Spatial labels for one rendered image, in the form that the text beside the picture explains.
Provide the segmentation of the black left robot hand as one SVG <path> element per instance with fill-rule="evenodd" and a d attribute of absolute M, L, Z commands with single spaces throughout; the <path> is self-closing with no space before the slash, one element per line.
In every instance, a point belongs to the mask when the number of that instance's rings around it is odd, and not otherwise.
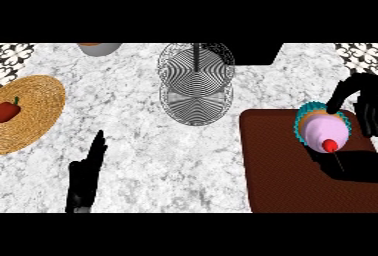
<path fill-rule="evenodd" d="M 72 161 L 68 166 L 66 213 L 73 213 L 73 208 L 76 207 L 91 208 L 106 149 L 103 131 L 99 131 L 91 142 L 87 157 L 81 161 Z"/>

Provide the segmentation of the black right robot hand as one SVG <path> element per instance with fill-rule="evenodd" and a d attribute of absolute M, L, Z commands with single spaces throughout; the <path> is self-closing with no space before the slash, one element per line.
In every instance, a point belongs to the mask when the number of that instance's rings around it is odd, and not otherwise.
<path fill-rule="evenodd" d="M 354 103 L 354 113 L 366 138 L 378 137 L 378 75 L 354 73 L 338 82 L 332 97 L 326 103 L 326 112 L 335 114 L 347 97 L 360 93 Z"/>

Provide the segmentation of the pink frosted cupcake with cherry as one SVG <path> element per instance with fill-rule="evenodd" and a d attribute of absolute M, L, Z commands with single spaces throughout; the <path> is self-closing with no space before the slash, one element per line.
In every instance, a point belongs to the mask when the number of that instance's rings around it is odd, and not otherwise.
<path fill-rule="evenodd" d="M 319 153 L 335 153 L 351 135 L 351 122 L 342 112 L 329 114 L 317 101 L 301 105 L 293 120 L 293 135 L 304 146 Z"/>

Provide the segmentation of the round wicker basket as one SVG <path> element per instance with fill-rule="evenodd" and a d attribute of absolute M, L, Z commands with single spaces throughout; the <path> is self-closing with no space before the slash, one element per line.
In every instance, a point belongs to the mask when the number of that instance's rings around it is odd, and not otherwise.
<path fill-rule="evenodd" d="M 45 134 L 62 114 L 65 88 L 56 78 L 31 75 L 0 88 L 0 104 L 20 108 L 7 122 L 0 122 L 0 154 L 8 154 L 32 144 Z"/>

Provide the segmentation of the brown rectangular tray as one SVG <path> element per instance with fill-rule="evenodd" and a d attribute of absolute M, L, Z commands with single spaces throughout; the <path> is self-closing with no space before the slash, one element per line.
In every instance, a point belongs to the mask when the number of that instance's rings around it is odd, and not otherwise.
<path fill-rule="evenodd" d="M 332 179 L 295 138 L 293 109 L 239 116 L 249 207 L 255 213 L 378 213 L 378 184 Z"/>

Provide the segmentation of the black appliance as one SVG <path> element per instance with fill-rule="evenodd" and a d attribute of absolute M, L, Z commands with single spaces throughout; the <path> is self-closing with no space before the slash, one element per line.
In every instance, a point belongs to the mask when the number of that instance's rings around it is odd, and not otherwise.
<path fill-rule="evenodd" d="M 230 51 L 234 57 L 234 64 L 245 65 L 270 65 L 274 61 L 280 50 L 280 43 L 239 43 L 233 44 Z"/>

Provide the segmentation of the red bell pepper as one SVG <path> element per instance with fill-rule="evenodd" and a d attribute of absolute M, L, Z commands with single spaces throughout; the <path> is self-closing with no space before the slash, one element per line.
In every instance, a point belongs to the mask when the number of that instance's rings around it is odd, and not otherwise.
<path fill-rule="evenodd" d="M 19 97 L 14 97 L 13 102 L 0 103 L 0 123 L 7 122 L 20 112 L 20 106 L 17 105 Z"/>

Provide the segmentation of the grey bowl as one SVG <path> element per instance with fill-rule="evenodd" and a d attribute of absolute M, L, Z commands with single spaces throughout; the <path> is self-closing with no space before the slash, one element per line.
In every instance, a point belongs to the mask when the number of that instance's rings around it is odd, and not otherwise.
<path fill-rule="evenodd" d="M 119 46 L 119 43 L 90 43 L 78 45 L 82 53 L 93 57 L 109 55 Z"/>

